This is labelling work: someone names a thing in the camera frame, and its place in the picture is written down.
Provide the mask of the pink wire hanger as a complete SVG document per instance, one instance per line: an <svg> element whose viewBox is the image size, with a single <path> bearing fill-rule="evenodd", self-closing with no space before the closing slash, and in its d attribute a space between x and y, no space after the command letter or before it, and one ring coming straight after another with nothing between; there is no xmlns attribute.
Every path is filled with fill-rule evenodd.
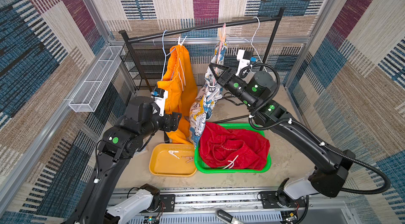
<svg viewBox="0 0 405 224"><path fill-rule="evenodd" d="M220 57L221 57L220 54L221 54L222 47L225 43L225 40L226 40L226 23L223 24L222 30L220 31L220 41L219 41L218 46L215 49L215 61L213 62L214 64L219 64L219 62L220 62ZM218 67L214 68L213 75L214 76L218 75ZM214 87L217 86L217 82L216 82L215 78L213 81L213 86Z"/></svg>

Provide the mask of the white blue patterned shorts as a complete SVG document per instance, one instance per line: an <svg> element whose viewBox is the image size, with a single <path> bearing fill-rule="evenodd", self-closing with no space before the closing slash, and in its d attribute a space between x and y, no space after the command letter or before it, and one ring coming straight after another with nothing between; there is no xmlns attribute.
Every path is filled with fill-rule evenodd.
<svg viewBox="0 0 405 224"><path fill-rule="evenodd" d="M190 108L189 140L196 148L204 132L206 122L213 115L217 101L222 98L223 88L208 67L204 76L204 85L200 89Z"/></svg>

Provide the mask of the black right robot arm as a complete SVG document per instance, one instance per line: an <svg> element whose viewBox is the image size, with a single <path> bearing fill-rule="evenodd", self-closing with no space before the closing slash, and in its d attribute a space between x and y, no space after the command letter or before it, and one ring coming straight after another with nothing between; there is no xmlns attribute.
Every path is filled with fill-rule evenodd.
<svg viewBox="0 0 405 224"><path fill-rule="evenodd" d="M342 191L352 162L343 155L354 157L349 150L341 151L316 136L294 119L286 108L273 100L279 89L279 80L265 71L258 71L250 82L236 75L230 67L210 63L210 71L221 87L228 90L246 105L253 114L253 129L270 130L281 136L301 151L314 164L314 169L306 176L285 179L275 192L280 207L290 207L299 198L321 194L335 198Z"/></svg>

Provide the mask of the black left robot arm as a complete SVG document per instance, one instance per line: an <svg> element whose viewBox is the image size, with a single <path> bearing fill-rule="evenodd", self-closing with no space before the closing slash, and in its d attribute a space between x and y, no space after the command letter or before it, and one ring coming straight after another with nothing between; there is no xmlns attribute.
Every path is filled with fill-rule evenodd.
<svg viewBox="0 0 405 224"><path fill-rule="evenodd" d="M147 145L156 132L178 129L181 114L165 113L167 92L153 92L151 97L136 96L113 127L106 130L96 147L96 164L83 195L68 224L126 224L142 211L156 211L160 191L144 185L136 194L115 207L109 200L123 171L136 153Z"/></svg>

